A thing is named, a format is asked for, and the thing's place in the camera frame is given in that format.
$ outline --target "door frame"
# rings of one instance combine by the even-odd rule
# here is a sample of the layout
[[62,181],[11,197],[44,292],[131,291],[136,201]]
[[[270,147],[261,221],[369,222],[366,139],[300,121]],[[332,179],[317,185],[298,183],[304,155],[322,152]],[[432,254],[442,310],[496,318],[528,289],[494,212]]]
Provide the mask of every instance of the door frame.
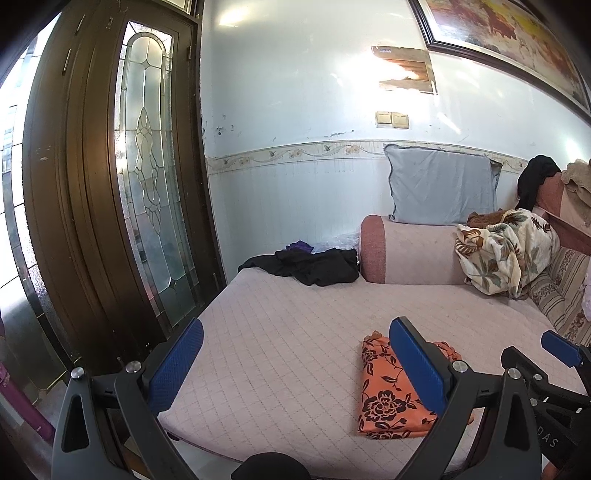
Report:
[[177,74],[173,96],[194,102],[182,119],[173,109],[178,186],[206,305],[225,286],[196,104],[199,21],[157,0],[121,4],[73,0],[64,9],[33,83],[23,142],[25,208],[39,269],[82,364],[94,374],[142,361],[170,333],[159,324],[135,263],[115,165],[116,59],[134,4],[143,5],[133,20],[172,17],[192,31],[179,34],[173,66],[183,70],[185,49],[187,75]]

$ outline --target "orange floral cloth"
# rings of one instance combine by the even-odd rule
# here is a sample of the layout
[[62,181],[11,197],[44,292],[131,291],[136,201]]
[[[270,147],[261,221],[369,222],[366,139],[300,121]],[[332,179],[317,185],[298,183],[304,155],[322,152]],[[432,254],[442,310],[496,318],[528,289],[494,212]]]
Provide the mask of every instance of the orange floral cloth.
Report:
[[[446,342],[435,345],[450,361],[462,359]],[[390,340],[379,332],[365,337],[361,357],[363,387],[358,432],[377,440],[425,436],[437,415],[418,399]]]

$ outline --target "stained glass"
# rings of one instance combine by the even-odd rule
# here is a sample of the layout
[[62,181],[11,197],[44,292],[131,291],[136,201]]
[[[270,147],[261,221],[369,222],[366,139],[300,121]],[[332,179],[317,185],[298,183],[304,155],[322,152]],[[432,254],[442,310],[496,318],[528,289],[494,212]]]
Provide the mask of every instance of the stained glass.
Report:
[[129,241],[154,313],[179,322],[197,304],[174,166],[174,39],[129,22],[115,94],[115,152]]

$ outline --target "purple cloth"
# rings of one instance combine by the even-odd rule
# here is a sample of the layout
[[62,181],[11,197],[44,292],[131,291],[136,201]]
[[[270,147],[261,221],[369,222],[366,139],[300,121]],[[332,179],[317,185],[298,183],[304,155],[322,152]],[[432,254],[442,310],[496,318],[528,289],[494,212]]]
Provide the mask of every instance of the purple cloth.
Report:
[[300,250],[303,250],[307,254],[311,254],[312,250],[314,250],[314,247],[311,247],[310,245],[308,245],[306,242],[304,242],[302,240],[298,240],[294,244],[287,245],[285,249],[292,250],[294,248],[299,248]]

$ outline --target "black garment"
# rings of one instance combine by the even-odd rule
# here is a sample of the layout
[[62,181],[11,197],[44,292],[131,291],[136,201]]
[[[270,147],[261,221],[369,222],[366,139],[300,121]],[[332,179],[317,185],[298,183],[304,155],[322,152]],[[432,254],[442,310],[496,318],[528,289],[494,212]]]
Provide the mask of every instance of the black garment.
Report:
[[530,160],[525,170],[517,180],[517,195],[519,203],[515,208],[531,211],[538,197],[538,189],[547,177],[553,177],[560,172],[558,165],[550,157],[538,155]]
[[359,278],[357,251],[331,248],[319,254],[300,249],[280,250],[275,255],[261,255],[245,261],[243,268],[259,267],[271,275],[295,277],[304,285],[325,287],[334,283],[353,283]]

